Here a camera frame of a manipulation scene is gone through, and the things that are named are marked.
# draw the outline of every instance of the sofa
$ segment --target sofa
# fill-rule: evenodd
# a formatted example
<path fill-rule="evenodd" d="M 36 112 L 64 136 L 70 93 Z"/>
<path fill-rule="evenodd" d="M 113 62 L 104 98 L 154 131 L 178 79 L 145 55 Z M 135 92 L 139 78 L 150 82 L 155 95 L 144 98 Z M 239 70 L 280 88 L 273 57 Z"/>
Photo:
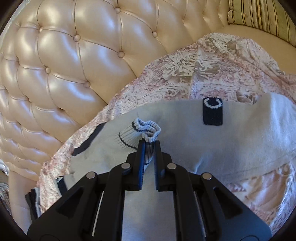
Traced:
<path fill-rule="evenodd" d="M 7 7 L 1 29 L 18 4 Z M 149 62 L 219 32 L 253 39 L 296 74 L 295 47 L 229 25 L 228 12 L 229 0 L 30 0 L 0 51 L 0 158 L 24 232 L 31 224 L 25 194 L 42 164 Z"/>

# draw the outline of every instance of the green striped cushion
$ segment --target green striped cushion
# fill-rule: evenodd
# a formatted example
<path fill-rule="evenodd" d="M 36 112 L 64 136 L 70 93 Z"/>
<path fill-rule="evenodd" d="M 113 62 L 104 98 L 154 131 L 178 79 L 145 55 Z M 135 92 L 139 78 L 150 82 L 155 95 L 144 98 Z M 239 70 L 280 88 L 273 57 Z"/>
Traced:
<path fill-rule="evenodd" d="M 296 28 L 277 0 L 229 0 L 228 22 L 261 29 L 296 47 Z"/>

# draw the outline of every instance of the gray garment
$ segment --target gray garment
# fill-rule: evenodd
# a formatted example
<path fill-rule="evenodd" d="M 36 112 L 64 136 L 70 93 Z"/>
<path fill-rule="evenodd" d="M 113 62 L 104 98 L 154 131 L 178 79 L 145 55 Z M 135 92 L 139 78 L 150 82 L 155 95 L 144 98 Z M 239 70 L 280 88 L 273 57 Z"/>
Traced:
<path fill-rule="evenodd" d="M 202 100 L 162 101 L 136 108 L 108 122 L 88 149 L 72 157 L 68 188 L 87 172 L 110 171 L 126 161 L 118 133 L 135 118 L 161 127 L 163 152 L 189 172 L 210 172 L 222 183 L 263 175 L 296 155 L 296 106 L 278 94 L 264 94 L 256 104 L 223 103 L 223 125 L 206 126 Z M 125 199 L 123 240 L 175 240 L 171 193 L 158 193 L 153 165 L 144 174 L 143 190 Z"/>

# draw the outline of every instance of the silver screw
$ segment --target silver screw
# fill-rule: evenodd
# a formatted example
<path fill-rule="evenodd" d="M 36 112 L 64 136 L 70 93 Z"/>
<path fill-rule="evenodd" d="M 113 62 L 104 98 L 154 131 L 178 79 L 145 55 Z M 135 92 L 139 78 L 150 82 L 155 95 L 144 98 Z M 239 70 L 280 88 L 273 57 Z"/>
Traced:
<path fill-rule="evenodd" d="M 175 164 L 175 163 L 169 163 L 168 164 L 168 169 L 170 169 L 170 170 L 174 170 L 174 169 L 176 169 L 177 168 L 177 165 Z"/>
<path fill-rule="evenodd" d="M 122 169 L 129 169 L 130 167 L 131 167 L 131 165 L 127 162 L 121 164 Z"/>
<path fill-rule="evenodd" d="M 203 175 L 202 175 L 202 178 L 203 179 L 206 179 L 206 180 L 211 180 L 212 179 L 212 174 L 208 173 L 208 172 L 205 172 Z"/>
<path fill-rule="evenodd" d="M 96 176 L 96 173 L 94 173 L 94 172 L 88 172 L 88 173 L 86 174 L 86 177 L 87 177 L 88 179 L 93 179 L 95 176 Z"/>

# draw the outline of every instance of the pink floral blanket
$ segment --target pink floral blanket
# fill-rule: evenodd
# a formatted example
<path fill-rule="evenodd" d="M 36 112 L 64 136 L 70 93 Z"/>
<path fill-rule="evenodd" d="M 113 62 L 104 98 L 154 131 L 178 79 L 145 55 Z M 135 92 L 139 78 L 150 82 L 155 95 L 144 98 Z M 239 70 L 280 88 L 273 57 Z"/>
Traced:
<path fill-rule="evenodd" d="M 265 92 L 296 101 L 296 76 L 280 71 L 257 43 L 233 35 L 211 33 L 148 64 L 141 76 L 124 87 L 88 124 L 74 133 L 42 166 L 38 186 L 46 211 L 60 196 L 53 180 L 69 174 L 70 157 L 103 122 L 159 100 L 219 97 L 253 104 Z M 263 176 L 230 183 L 228 189 L 263 219 L 273 234 L 296 205 L 296 174 L 292 163 Z"/>

